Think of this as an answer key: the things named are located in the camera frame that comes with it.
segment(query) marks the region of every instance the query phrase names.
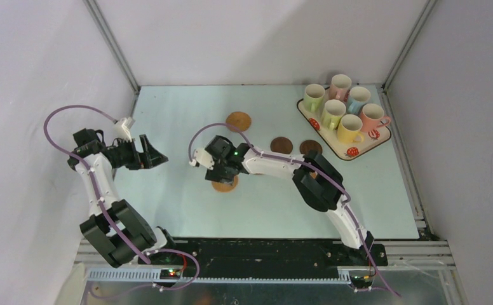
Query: tray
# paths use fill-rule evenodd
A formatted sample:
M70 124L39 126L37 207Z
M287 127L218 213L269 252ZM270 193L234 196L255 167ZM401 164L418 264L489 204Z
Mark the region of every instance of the tray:
M321 126L321 112L323 111L323 106L328 100L328 88L325 88L325 96L323 102L319 106L315 114L307 111L302 105L302 99L297 102L297 109L304 116L304 118L309 121L310 126L318 132L318 135L327 143L336 156L344 161L354 160L365 153L373 150L377 146L387 142L392 134L389 128L382 127L371 132L362 132L365 140L362 143L350 143L345 144L338 141L336 137L336 131L330 131L327 128Z

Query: white wall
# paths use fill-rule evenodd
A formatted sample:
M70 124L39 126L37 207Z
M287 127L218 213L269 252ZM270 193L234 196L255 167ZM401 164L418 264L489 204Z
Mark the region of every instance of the white wall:
M493 1L440 1L389 97L470 303L493 304Z
M80 0L0 1L0 304L51 304L71 270L88 205L79 177L43 135L49 112L88 104L128 114L133 93ZM51 122L74 148L88 111Z
M141 85L380 83L425 0L99 1Z

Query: mug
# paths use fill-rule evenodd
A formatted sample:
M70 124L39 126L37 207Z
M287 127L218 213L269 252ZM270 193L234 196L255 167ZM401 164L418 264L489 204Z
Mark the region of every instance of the mug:
M364 135L361 133L363 122L358 116L346 114L340 120L338 128L336 128L336 137L342 143L361 143L364 141Z
M346 114L346 105L339 100L328 100L323 106L321 124L329 129L335 130L340 119Z
M391 123L391 118L385 115L385 110L383 110L380 105L376 104L364 105L361 113L359 114L359 118L363 121L363 128L361 128L362 132L370 132ZM382 119L386 119L387 123L382 123L380 125L379 123Z
M351 78L347 75L338 74L333 76L329 87L329 99L344 100L349 87L351 87Z
M304 89L303 105L307 111L316 112L324 96L325 88L322 85L310 84Z
M361 108L370 100L370 90L364 87L353 87L349 91L348 113L359 115Z

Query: green mug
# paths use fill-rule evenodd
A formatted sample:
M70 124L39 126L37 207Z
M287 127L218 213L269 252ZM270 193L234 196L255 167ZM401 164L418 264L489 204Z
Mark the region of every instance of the green mug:
M303 105L307 111L316 112L324 96L325 88L322 85L310 84L304 89Z
M346 105L339 100L328 100L321 113L321 125L329 130L336 130L338 123L346 114Z

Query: round coaster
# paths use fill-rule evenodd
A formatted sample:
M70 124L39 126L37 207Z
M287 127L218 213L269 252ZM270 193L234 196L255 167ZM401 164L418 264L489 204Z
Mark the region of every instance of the round coaster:
M239 183L239 178L237 178L237 176L233 177L233 182L231 185L211 181L211 185L213 186L215 191L220 192L220 193L227 193L227 192L233 190L237 186L237 183Z
M299 147L299 151L301 154L307 154L310 150L318 151L320 154L323 153L323 148L321 148L321 144L317 143L314 140L306 140L301 143Z
M275 153L291 154L293 149L294 145L288 138L278 137L271 141L271 151Z
M236 111L230 113L230 115L226 118L226 123L233 125L244 132L248 129L248 127L250 127L250 124L252 124L252 119L248 114L241 111Z

